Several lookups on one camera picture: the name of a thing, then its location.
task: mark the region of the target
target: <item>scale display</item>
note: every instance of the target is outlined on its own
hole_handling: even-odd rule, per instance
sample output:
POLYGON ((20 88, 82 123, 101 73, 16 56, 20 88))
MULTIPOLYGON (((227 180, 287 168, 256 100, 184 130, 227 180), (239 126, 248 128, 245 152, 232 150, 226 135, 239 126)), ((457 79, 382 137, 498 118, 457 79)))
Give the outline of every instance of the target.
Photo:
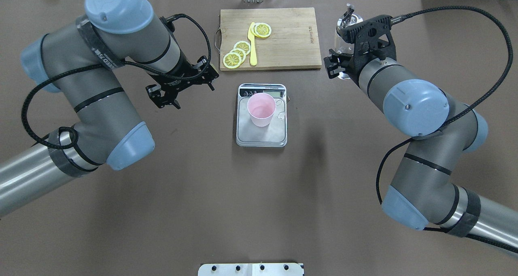
POLYGON ((240 146, 283 147, 287 143, 286 87, 282 84, 242 84, 237 93, 236 143, 240 146), (256 93, 267 93, 276 101, 272 122, 265 127, 250 119, 248 99, 256 93))

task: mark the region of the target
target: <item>brown table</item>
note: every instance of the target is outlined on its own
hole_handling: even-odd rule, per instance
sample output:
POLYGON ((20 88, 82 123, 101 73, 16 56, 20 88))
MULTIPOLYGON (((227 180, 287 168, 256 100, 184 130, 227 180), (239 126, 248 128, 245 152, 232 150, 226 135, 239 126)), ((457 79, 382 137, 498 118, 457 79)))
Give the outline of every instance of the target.
MULTIPOLYGON (((223 8, 315 7, 322 57, 333 47, 342 0, 150 0, 157 15, 187 13, 210 36, 223 8)), ((351 0, 364 17, 396 16, 446 4, 473 5, 499 18, 518 40, 518 2, 351 0)), ((19 118, 34 86, 22 49, 83 14, 83 0, 0 0, 0 161, 32 145, 19 118)), ((206 53, 188 21, 176 38, 192 60, 206 53)), ((470 103, 501 74, 507 55, 496 26, 473 12, 415 17, 392 30, 398 61, 470 103)), ((213 54, 214 64, 218 64, 213 54)), ((452 180, 518 210, 518 68, 478 108, 490 124, 485 145, 461 158, 452 180)), ((352 82, 324 69, 221 72, 216 90, 180 93, 181 110, 157 109, 137 68, 116 71, 157 143, 122 171, 103 166, 0 221, 1 275, 197 275, 201 263, 299 261, 309 276, 517 275, 516 258, 490 246, 417 232, 381 210, 374 178, 385 152, 406 137, 352 82), (283 83, 288 143, 235 143, 236 91, 243 82, 283 83)), ((41 135, 76 116, 62 94, 41 93, 29 119, 41 135)), ((384 194, 403 150, 387 161, 384 194)))

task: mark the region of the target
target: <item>robotic arm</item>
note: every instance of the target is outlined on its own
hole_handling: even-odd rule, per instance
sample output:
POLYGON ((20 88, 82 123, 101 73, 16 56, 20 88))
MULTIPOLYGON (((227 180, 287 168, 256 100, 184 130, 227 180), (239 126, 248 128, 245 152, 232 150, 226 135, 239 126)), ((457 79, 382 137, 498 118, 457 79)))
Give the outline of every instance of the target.
MULTIPOLYGON (((337 34, 355 45, 354 53, 330 49, 331 56, 324 58, 330 79, 347 73, 387 120, 411 137, 382 209, 415 230, 438 230, 518 253, 518 213, 449 182, 461 154, 485 141, 487 123, 472 109, 476 105, 459 102, 396 62, 390 29, 409 17, 381 15, 339 25, 337 34), (441 228, 427 228, 429 222, 441 228)), ((507 69, 511 62, 512 49, 507 69)))
POLYGON ((0 217, 104 163, 120 170, 153 151, 151 133, 113 69, 125 64, 146 69, 158 83, 146 91, 159 108, 180 108, 176 96, 193 84, 214 90, 211 83, 219 75, 210 65, 210 48, 209 58, 192 65, 172 34, 172 21, 184 15, 158 18, 147 0, 85 0, 85 11, 75 24, 43 36, 22 53, 28 76, 39 87, 48 84, 45 90, 63 92, 80 121, 54 130, 45 141, 26 123, 39 143, 0 164, 0 217), (61 79, 49 84, 56 76, 61 79))

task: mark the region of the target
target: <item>white metal plate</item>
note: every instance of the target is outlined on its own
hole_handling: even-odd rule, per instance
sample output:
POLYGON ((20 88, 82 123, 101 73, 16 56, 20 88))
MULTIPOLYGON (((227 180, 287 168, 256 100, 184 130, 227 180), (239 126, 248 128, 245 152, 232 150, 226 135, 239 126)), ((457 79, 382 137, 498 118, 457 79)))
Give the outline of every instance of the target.
POLYGON ((302 263, 203 264, 198 276, 304 276, 302 263))

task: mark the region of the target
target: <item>knife handle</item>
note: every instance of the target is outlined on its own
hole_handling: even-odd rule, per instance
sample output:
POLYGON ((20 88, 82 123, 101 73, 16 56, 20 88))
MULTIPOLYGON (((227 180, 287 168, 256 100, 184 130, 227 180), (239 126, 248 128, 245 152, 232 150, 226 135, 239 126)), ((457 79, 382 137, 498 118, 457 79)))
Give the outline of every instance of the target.
POLYGON ((257 64, 257 54, 255 53, 255 37, 250 40, 250 66, 257 64))

